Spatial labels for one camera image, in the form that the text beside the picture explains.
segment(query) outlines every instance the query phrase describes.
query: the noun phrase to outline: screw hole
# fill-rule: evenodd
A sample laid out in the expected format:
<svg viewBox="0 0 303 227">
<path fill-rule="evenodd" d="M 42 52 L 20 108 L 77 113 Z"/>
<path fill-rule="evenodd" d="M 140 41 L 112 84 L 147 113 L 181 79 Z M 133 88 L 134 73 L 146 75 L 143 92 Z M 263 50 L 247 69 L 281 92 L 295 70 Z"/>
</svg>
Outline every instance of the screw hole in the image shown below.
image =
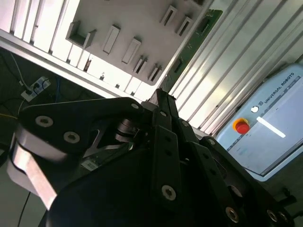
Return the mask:
<svg viewBox="0 0 303 227">
<path fill-rule="evenodd" d="M 208 142 L 210 142 L 211 145 L 215 145 L 216 144 L 212 139 L 208 139 Z"/>
<path fill-rule="evenodd" d="M 214 175 L 214 176 L 217 175 L 216 171 L 214 171 L 213 169 L 210 169 L 210 172 L 211 172 L 211 174 Z"/>
<path fill-rule="evenodd" d="M 166 189 L 165 192 L 166 192 L 166 194 L 167 194 L 168 196 L 172 196 L 172 191 L 171 191 L 171 189 Z"/>
<path fill-rule="evenodd" d="M 234 223 L 238 223 L 239 222 L 239 216 L 238 214 L 235 212 L 235 210 L 231 207 L 227 207 L 225 209 L 225 212 L 227 214 L 227 216 L 230 218 L 230 220 Z"/>
<path fill-rule="evenodd" d="M 41 119 L 40 122 L 44 123 L 44 124 L 48 124 L 48 120 L 47 119 Z"/>
<path fill-rule="evenodd" d="M 69 135 L 68 138 L 71 139 L 71 140 L 75 140 L 76 139 L 76 137 L 74 135 Z"/>
<path fill-rule="evenodd" d="M 132 107 L 135 108 L 135 109 L 139 109 L 139 106 L 135 103 L 132 103 Z"/>
<path fill-rule="evenodd" d="M 206 158 L 206 159 L 209 159 L 209 156 L 207 154 L 203 154 L 203 156 Z"/>
<path fill-rule="evenodd" d="M 168 156 L 172 156 L 172 153 L 169 150 L 165 150 L 165 154 L 167 154 Z"/>
<path fill-rule="evenodd" d="M 279 215 L 283 218 L 284 221 L 287 222 L 287 217 L 286 217 L 286 215 L 284 213 L 279 212 Z"/>
<path fill-rule="evenodd" d="M 162 114 L 164 117 L 167 116 L 167 114 L 164 111 L 160 111 L 160 114 Z"/>
<path fill-rule="evenodd" d="M 272 219 L 274 222 L 278 222 L 276 215 L 271 210 L 267 210 L 267 214 L 269 215 L 270 219 Z"/>
<path fill-rule="evenodd" d="M 165 136 L 164 138 L 165 138 L 165 140 L 166 140 L 167 142 L 171 142 L 171 138 L 170 138 L 170 137 Z"/>
</svg>

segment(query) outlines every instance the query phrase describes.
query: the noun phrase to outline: white panel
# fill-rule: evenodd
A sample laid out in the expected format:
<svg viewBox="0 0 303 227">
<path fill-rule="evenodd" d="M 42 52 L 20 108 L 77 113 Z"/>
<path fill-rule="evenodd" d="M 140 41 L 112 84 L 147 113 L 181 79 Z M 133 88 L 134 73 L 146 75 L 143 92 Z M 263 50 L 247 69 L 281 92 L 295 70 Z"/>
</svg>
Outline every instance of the white panel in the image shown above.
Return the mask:
<svg viewBox="0 0 303 227">
<path fill-rule="evenodd" d="M 0 7 L 0 29 L 10 32 L 15 0 L 2 0 Z"/>
<path fill-rule="evenodd" d="M 141 45 L 141 42 L 134 38 L 126 51 L 126 53 L 122 59 L 122 62 L 125 64 L 129 64 L 132 61 L 135 54 L 137 53 L 140 45 Z"/>
<path fill-rule="evenodd" d="M 187 97 L 190 96 L 198 83 L 203 80 L 204 73 L 209 71 L 216 61 L 218 61 L 220 56 L 229 46 L 230 42 L 240 31 L 238 27 L 243 27 L 256 6 L 256 0 L 249 1 L 244 8 L 237 8 L 239 12 L 230 15 L 231 18 L 229 18 L 226 27 L 223 26 L 226 22 L 223 22 L 222 26 L 217 32 L 218 35 L 214 36 L 214 40 L 210 41 L 209 45 L 201 53 L 201 57 L 198 58 L 197 62 L 200 63 L 200 65 L 198 71 L 195 72 L 194 77 L 188 83 L 186 83 L 186 81 L 182 82 L 183 86 L 186 87 L 179 96 L 177 94 L 178 91 L 176 91 L 176 94 L 174 94 L 174 96 L 177 98 L 176 104 L 178 108 L 185 103 Z"/>
<path fill-rule="evenodd" d="M 106 39 L 104 41 L 104 44 L 102 46 L 102 50 L 109 54 L 111 49 L 113 48 L 113 45 L 118 37 L 118 34 L 120 32 L 120 29 L 115 27 L 115 26 L 111 26 L 109 31 L 108 31 L 108 34 L 106 36 Z"/>
<path fill-rule="evenodd" d="M 23 38 L 23 33 L 27 22 L 29 4 L 30 0 L 19 0 L 19 5 L 16 13 L 16 26 L 14 31 L 14 35 L 19 39 Z"/>
<path fill-rule="evenodd" d="M 302 14 L 300 17 L 294 18 L 294 23 L 292 23 L 293 21 L 289 21 L 293 12 L 294 8 L 291 8 L 291 2 L 288 2 L 268 24 L 266 23 L 263 31 L 256 33 L 255 41 L 240 56 L 237 64 L 225 73 L 226 77 L 210 93 L 208 99 L 202 102 L 200 109 L 190 121 L 192 126 L 199 127 L 229 91 L 234 89 L 235 83 L 240 83 L 245 78 L 245 80 L 248 80 L 251 74 L 257 70 L 256 66 L 272 56 L 273 51 L 281 45 L 285 37 L 303 19 Z"/>
<path fill-rule="evenodd" d="M 212 62 L 206 61 L 208 67 L 204 67 L 200 74 L 204 79 L 198 83 L 195 91 L 193 93 L 191 92 L 190 98 L 187 99 L 187 97 L 185 97 L 183 103 L 177 100 L 177 107 L 181 107 L 179 114 L 183 119 L 187 120 L 190 118 L 204 97 L 207 96 L 216 83 L 224 76 L 226 71 L 229 70 L 229 67 L 235 65 L 239 60 L 240 54 L 242 54 L 242 50 L 250 45 L 258 29 L 263 25 L 278 4 L 279 1 L 271 1 L 270 3 L 268 1 L 262 2 L 252 16 L 248 18 L 246 23 L 244 20 L 243 27 L 237 35 L 232 38 L 232 42 L 227 45 L 227 48 L 224 49 L 219 58 L 216 57 L 216 67 L 214 67 Z"/>
<path fill-rule="evenodd" d="M 70 0 L 63 16 L 61 25 L 55 35 L 52 51 L 53 56 L 66 61 L 71 50 L 71 43 L 65 39 L 67 31 L 73 21 L 80 0 Z"/>
<path fill-rule="evenodd" d="M 142 82 L 134 96 L 142 101 L 146 101 L 152 96 L 154 91 L 155 91 L 154 86 L 150 86 Z"/>
<path fill-rule="evenodd" d="M 256 82 L 266 77 L 272 70 L 272 65 L 283 66 L 285 63 L 295 62 L 302 54 L 303 46 L 303 28 L 298 27 L 297 30 L 285 38 L 279 48 L 275 50 L 272 56 L 275 59 L 268 58 L 266 61 L 257 65 L 257 72 L 249 79 L 242 81 L 237 88 L 225 99 L 223 104 L 212 114 L 210 119 L 203 126 L 202 130 L 206 133 L 216 132 L 220 126 L 227 120 L 228 116 L 233 113 L 235 106 L 241 103 L 243 96 L 252 91 L 256 87 Z"/>
<path fill-rule="evenodd" d="M 49 52 L 59 20 L 63 0 L 45 0 L 34 46 Z"/>
<path fill-rule="evenodd" d="M 39 6 L 38 6 L 35 22 L 34 22 L 34 28 L 33 28 L 33 31 L 32 31 L 31 38 L 30 38 L 30 41 L 32 41 L 32 42 L 35 42 L 35 35 L 36 35 L 36 32 L 37 32 L 37 29 L 39 28 L 39 23 L 40 23 L 40 20 L 41 20 L 41 17 L 42 17 L 42 12 L 43 12 L 43 7 L 44 7 L 44 4 L 45 4 L 45 1 L 46 0 L 40 0 L 40 2 L 39 2 Z"/>
<path fill-rule="evenodd" d="M 93 56 L 87 73 L 93 75 L 98 79 L 101 76 L 104 76 L 104 82 L 110 84 L 113 87 L 118 84 L 120 86 L 118 89 L 122 91 L 126 89 L 126 86 L 132 77 L 128 73 L 118 69 L 117 67 L 107 63 L 106 61 L 96 56 Z"/>
<path fill-rule="evenodd" d="M 80 57 L 80 60 L 79 60 L 79 64 L 78 64 L 78 69 L 80 70 L 84 70 L 84 67 L 89 59 L 89 55 L 90 53 L 87 52 L 87 51 L 83 51 L 81 57 Z"/>
<path fill-rule="evenodd" d="M 125 92 L 128 94 L 136 93 L 140 84 L 141 84 L 141 81 L 139 79 L 137 79 L 136 77 L 133 77 L 131 79 L 131 81 L 129 82 Z"/>
<path fill-rule="evenodd" d="M 82 48 L 80 48 L 76 45 L 72 46 L 70 55 L 68 57 L 68 59 L 71 61 L 70 65 L 75 66 L 75 67 L 78 65 L 82 52 L 83 52 Z"/>
<path fill-rule="evenodd" d="M 173 6 L 169 6 L 168 10 L 166 11 L 163 19 L 161 20 L 161 24 L 163 24 L 164 26 L 167 26 L 170 24 L 170 22 L 173 20 L 173 18 L 175 17 L 176 13 L 177 13 L 177 9 Z"/>
<path fill-rule="evenodd" d="M 189 17 L 185 17 L 183 23 L 181 24 L 179 30 L 177 31 L 177 34 L 179 36 L 182 36 L 185 31 L 188 29 L 188 26 L 190 25 L 190 23 L 192 22 L 193 20 L 190 19 Z"/>
<path fill-rule="evenodd" d="M 180 45 L 180 47 L 177 49 L 177 51 L 175 52 L 174 56 L 172 57 L 171 61 L 168 63 L 167 67 L 163 70 L 162 75 L 160 76 L 159 80 L 157 81 L 157 83 L 154 86 L 150 86 L 151 89 L 148 89 L 148 94 L 152 96 L 152 94 L 154 93 L 154 91 L 160 86 L 161 82 L 164 80 L 164 78 L 166 77 L 168 71 L 170 70 L 170 68 L 173 66 L 175 60 L 177 59 L 177 57 L 179 56 L 179 54 L 181 53 L 181 51 L 183 50 L 183 47 L 187 44 L 188 40 L 190 39 L 191 35 L 194 33 L 194 31 L 197 29 L 197 27 L 200 24 L 200 21 L 205 17 L 208 9 L 210 8 L 211 4 L 213 2 L 217 2 L 217 1 L 221 1 L 221 0 L 205 0 L 203 2 L 203 7 L 202 10 L 196 20 L 196 22 L 191 26 L 190 30 L 188 31 L 186 37 L 184 38 L 182 44 Z M 228 5 L 228 1 L 229 0 L 224 0 L 224 2 L 221 4 L 223 6 Z"/>
<path fill-rule="evenodd" d="M 26 28 L 25 28 L 24 36 L 23 36 L 23 40 L 28 43 L 31 40 L 32 32 L 35 27 L 35 21 L 36 21 L 36 16 L 38 13 L 39 2 L 40 2 L 40 0 L 31 0 Z"/>
</svg>

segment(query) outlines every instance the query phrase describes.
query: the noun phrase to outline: cable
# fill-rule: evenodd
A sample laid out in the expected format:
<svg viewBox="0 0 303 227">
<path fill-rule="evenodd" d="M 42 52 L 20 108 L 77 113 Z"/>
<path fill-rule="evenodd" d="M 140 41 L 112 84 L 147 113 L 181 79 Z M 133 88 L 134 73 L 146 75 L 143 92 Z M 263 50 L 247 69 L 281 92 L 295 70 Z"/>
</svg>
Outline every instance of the cable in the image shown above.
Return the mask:
<svg viewBox="0 0 303 227">
<path fill-rule="evenodd" d="M 57 77 L 57 92 L 56 92 L 56 101 L 55 101 L 55 103 L 57 103 L 58 100 L 59 100 L 59 95 L 60 95 L 60 83 L 61 83 L 60 78 Z"/>
<path fill-rule="evenodd" d="M 21 213 L 20 213 L 20 217 L 19 217 L 19 221 L 18 221 L 18 225 L 17 225 L 17 227 L 20 227 L 20 223 L 21 223 L 22 215 L 23 215 L 23 212 L 24 212 L 25 206 L 27 205 L 27 201 L 28 201 L 29 196 L 30 196 L 30 192 L 29 192 L 29 193 L 28 193 L 28 195 L 27 195 L 27 199 L 25 200 L 25 203 L 24 203 L 24 205 L 23 205 L 22 211 L 21 211 Z"/>
<path fill-rule="evenodd" d="M 61 94 L 61 96 L 62 96 L 63 98 L 65 98 L 65 99 L 67 99 L 67 100 L 69 100 L 69 101 L 77 101 L 78 99 L 81 98 L 81 96 L 83 95 L 84 92 L 85 92 L 85 90 L 82 90 L 82 91 L 80 92 L 80 94 L 79 94 L 77 97 L 73 98 L 73 99 L 67 98 L 67 97 L 64 96 L 62 93 L 60 93 L 60 94 Z"/>
<path fill-rule="evenodd" d="M 48 81 L 49 79 L 45 79 L 43 82 L 42 82 L 42 89 L 43 90 L 45 90 L 45 88 L 44 88 L 44 83 L 46 82 L 46 81 Z"/>
<path fill-rule="evenodd" d="M 20 75 L 20 78 L 21 78 L 22 83 L 24 84 L 24 86 L 25 86 L 28 90 L 31 90 L 31 89 L 29 88 L 29 86 L 25 83 L 25 81 L 23 80 L 22 73 L 21 73 L 21 71 L 20 71 L 19 65 L 18 65 L 18 63 L 17 63 L 17 61 L 16 61 L 14 55 L 13 55 L 12 53 L 10 53 L 10 55 L 11 55 L 12 59 L 13 59 L 14 62 L 15 62 L 15 65 L 16 65 L 16 68 L 17 68 L 17 70 L 18 70 L 18 72 L 19 72 L 19 75 Z"/>
<path fill-rule="evenodd" d="M 0 102 L 0 105 L 2 105 L 5 109 L 7 109 L 7 111 L 9 112 L 10 115 L 14 116 L 14 114 L 11 112 L 11 110 L 5 105 L 5 103 L 7 103 L 8 101 L 11 101 L 11 100 L 21 100 L 23 102 L 26 102 L 28 105 L 30 105 L 30 103 L 28 101 L 26 101 L 25 99 L 23 98 L 9 98 L 3 102 Z"/>
<path fill-rule="evenodd" d="M 14 118 L 14 119 L 18 120 L 17 117 L 14 117 L 14 116 L 11 116 L 11 115 L 6 115 L 6 114 L 1 114 L 1 113 L 0 113 L 0 116 L 3 116 L 3 117 L 10 117 L 10 118 Z"/>
<path fill-rule="evenodd" d="M 21 102 L 21 104 L 19 106 L 18 113 L 17 113 L 18 116 L 19 116 L 19 113 L 20 113 L 20 110 L 21 110 L 21 106 L 23 105 L 24 101 L 25 101 L 25 99 Z"/>
<path fill-rule="evenodd" d="M 6 66 L 7 70 L 10 72 L 11 75 L 14 76 L 14 78 L 17 80 L 17 82 L 19 83 L 20 79 L 11 71 L 9 65 L 7 64 L 7 62 L 5 61 L 5 57 L 2 55 L 2 53 L 0 53 L 1 58 L 3 59 L 3 63 Z"/>
</svg>

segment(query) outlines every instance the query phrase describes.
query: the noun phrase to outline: fluorescent light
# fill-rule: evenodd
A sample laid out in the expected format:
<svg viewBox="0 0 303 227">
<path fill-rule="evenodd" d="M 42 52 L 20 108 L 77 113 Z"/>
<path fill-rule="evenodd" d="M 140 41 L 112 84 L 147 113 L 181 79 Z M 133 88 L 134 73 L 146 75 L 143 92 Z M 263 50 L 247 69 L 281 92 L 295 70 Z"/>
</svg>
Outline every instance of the fluorescent light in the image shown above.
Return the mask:
<svg viewBox="0 0 303 227">
<path fill-rule="evenodd" d="M 278 136 L 280 136 L 282 138 L 285 137 L 284 133 L 282 133 L 279 129 L 275 128 L 273 125 L 271 125 L 270 123 L 268 123 L 267 121 L 265 121 L 262 117 L 257 117 L 257 121 L 260 122 L 261 124 L 263 124 L 265 127 L 267 127 L 268 129 L 270 129 L 271 131 L 273 131 Z"/>
</svg>

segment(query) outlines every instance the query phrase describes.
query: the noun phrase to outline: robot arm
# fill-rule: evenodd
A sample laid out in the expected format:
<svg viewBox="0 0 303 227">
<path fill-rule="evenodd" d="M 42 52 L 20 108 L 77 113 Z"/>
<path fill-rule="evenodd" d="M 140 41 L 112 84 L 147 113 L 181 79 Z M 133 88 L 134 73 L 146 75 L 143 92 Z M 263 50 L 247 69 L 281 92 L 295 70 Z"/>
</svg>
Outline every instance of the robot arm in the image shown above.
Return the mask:
<svg viewBox="0 0 303 227">
<path fill-rule="evenodd" d="M 80 176 L 83 157 L 107 148 L 119 156 Z M 160 89 L 142 104 L 115 98 L 28 107 L 8 173 L 41 197 L 48 227 L 294 226 L 214 138 L 197 139 Z"/>
</svg>

